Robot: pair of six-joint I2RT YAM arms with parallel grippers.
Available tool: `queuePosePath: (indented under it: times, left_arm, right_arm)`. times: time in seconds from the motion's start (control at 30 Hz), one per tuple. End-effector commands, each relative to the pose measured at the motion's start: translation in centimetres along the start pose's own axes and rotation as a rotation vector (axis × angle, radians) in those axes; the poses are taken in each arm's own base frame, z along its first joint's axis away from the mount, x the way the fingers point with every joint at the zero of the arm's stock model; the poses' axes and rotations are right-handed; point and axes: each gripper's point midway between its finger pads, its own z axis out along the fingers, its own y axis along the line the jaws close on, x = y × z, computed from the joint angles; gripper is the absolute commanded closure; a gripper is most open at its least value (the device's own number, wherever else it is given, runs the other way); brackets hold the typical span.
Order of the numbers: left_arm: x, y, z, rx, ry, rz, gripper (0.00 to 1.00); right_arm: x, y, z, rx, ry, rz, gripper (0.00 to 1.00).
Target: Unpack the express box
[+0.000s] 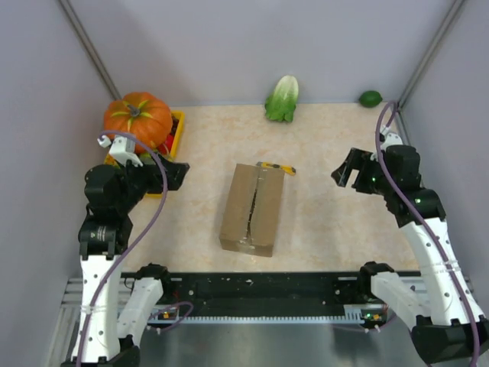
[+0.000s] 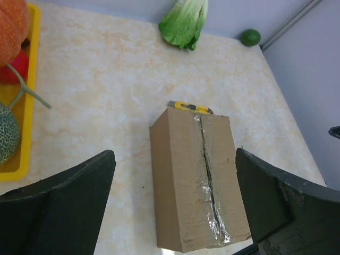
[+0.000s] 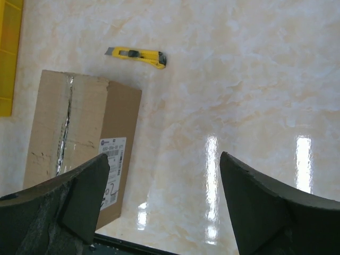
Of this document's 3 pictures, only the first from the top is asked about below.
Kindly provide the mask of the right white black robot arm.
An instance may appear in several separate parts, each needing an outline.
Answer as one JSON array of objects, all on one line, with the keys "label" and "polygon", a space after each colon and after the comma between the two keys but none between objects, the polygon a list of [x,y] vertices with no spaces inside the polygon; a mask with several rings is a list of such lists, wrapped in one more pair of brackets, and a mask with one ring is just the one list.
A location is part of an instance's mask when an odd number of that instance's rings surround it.
[{"label": "right white black robot arm", "polygon": [[345,187],[383,197],[418,262],[428,300],[421,300],[385,263],[369,261],[356,284],[365,302],[382,300],[410,331],[419,357],[428,365],[469,359],[477,365],[488,350],[488,318],[478,306],[452,250],[445,210],[438,194],[422,185],[420,156],[408,145],[391,145],[381,155],[353,148],[332,172]]}]

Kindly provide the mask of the brown cardboard express box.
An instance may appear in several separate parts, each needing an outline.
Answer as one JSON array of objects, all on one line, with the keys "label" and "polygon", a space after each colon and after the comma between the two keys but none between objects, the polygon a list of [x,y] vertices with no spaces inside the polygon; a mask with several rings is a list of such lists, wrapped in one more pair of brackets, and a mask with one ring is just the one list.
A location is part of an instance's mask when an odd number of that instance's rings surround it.
[{"label": "brown cardboard express box", "polygon": [[222,249],[268,258],[273,255],[284,176],[275,167],[236,165],[219,233]]}]

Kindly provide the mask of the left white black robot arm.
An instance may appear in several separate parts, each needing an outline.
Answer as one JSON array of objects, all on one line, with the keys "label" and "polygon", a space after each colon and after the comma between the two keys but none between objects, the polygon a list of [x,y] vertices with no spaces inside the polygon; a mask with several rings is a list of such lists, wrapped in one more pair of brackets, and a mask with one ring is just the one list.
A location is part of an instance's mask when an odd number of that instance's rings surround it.
[{"label": "left white black robot arm", "polygon": [[173,295],[169,274],[149,264],[135,275],[126,305],[119,305],[123,261],[133,224],[132,209],[147,193],[166,194],[183,184],[190,169],[157,156],[136,166],[100,164],[87,171],[86,218],[79,230],[83,271],[79,332],[65,366],[138,366],[141,337],[157,303]]}]

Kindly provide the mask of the yellow utility knife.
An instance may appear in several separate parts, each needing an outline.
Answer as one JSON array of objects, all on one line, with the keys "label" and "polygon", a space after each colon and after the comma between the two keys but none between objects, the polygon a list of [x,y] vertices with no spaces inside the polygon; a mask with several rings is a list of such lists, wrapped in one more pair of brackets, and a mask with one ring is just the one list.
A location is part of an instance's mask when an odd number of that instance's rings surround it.
[{"label": "yellow utility knife", "polygon": [[281,165],[281,164],[274,164],[270,162],[263,162],[263,161],[258,161],[257,162],[258,167],[262,168],[274,168],[274,169],[279,169],[282,170],[284,173],[289,174],[290,176],[295,176],[296,175],[296,168],[292,166],[286,166],[286,165]]}]

